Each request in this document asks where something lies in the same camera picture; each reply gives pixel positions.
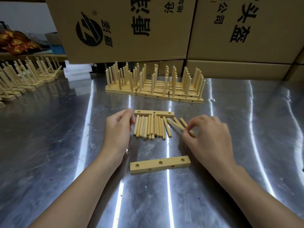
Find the chinese character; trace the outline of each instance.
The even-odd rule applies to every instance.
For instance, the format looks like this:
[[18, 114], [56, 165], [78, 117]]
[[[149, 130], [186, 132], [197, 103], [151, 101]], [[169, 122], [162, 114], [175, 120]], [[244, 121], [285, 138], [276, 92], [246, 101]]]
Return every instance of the chinese character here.
[[132, 6], [131, 11], [134, 12], [134, 10], [136, 9], [134, 5], [137, 4], [137, 9], [136, 9], [137, 14], [139, 13], [139, 11], [143, 11], [146, 14], [150, 13], [150, 10], [146, 9], [148, 7], [148, 1], [150, 2], [151, 0], [131, 0], [131, 6]]
[[217, 15], [216, 20], [214, 21], [215, 24], [223, 24], [224, 21], [224, 15]]
[[103, 31], [111, 33], [110, 24], [103, 20], [101, 20], [101, 23], [102, 23]]
[[252, 6], [252, 2], [249, 4], [247, 11], [245, 12], [245, 4], [242, 6], [242, 13], [243, 15], [237, 20], [238, 22], [240, 22], [240, 20], [243, 19], [243, 23], [245, 23], [246, 18], [256, 18], [256, 11], [258, 11], [258, 7], [255, 7], [255, 5]]
[[108, 37], [106, 35], [104, 37], [105, 37], [105, 39], [104, 39], [105, 40], [105, 44], [113, 47], [112, 38], [110, 38], [110, 37]]
[[150, 32], [150, 18], [141, 18], [138, 16], [138, 18], [135, 20], [135, 17], [133, 17], [131, 27], [133, 28], [134, 35], [149, 36], [150, 34], [147, 32]]
[[219, 9], [218, 9], [218, 12], [221, 11], [221, 13], [223, 13], [224, 11], [227, 10], [227, 4], [224, 2], [224, 5], [219, 4]]
[[178, 0], [178, 4], [182, 5], [184, 3], [184, 0]]
[[230, 42], [232, 41], [241, 41], [242, 43], [245, 42], [247, 35], [250, 33], [250, 26], [246, 29], [244, 26], [238, 27], [237, 25], [234, 27]]
[[177, 7], [177, 12], [178, 12], [178, 13], [181, 13], [183, 9], [184, 9], [184, 6], [183, 6], [183, 5], [179, 5], [179, 6]]
[[166, 8], [165, 13], [169, 13], [169, 12], [173, 13], [172, 9], [174, 9], [174, 2], [173, 3], [168, 2], [167, 4], [165, 4], [165, 8]]

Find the reflective metal surface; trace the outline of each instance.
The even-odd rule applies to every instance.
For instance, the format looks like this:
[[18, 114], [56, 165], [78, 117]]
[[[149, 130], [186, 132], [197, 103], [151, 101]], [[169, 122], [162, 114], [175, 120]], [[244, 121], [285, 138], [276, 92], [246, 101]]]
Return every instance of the reflective metal surface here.
[[[0, 111], [0, 227], [27, 227], [95, 159], [105, 118], [133, 109], [174, 111], [185, 121], [218, 115], [234, 157], [304, 218], [303, 90], [273, 81], [207, 80], [203, 104], [106, 94], [105, 80], [45, 84]], [[230, 196], [185, 148], [135, 139], [108, 182], [89, 227], [250, 227]], [[130, 175], [129, 163], [189, 155], [192, 164]]]

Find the person's left hand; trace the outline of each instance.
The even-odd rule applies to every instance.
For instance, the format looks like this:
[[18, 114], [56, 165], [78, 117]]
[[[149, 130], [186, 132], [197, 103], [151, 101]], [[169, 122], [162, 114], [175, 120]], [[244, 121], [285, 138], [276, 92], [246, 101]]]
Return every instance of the person's left hand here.
[[100, 154], [112, 157], [119, 165], [128, 148], [133, 124], [135, 116], [132, 109], [122, 110], [107, 117]]

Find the black circular logo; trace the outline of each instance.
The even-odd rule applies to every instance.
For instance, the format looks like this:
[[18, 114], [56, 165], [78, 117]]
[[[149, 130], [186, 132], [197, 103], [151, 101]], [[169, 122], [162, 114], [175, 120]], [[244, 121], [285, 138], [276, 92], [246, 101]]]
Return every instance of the black circular logo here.
[[102, 42], [103, 32], [100, 25], [92, 19], [81, 19], [82, 27], [78, 22], [76, 25], [76, 33], [78, 38], [88, 46], [97, 46]]

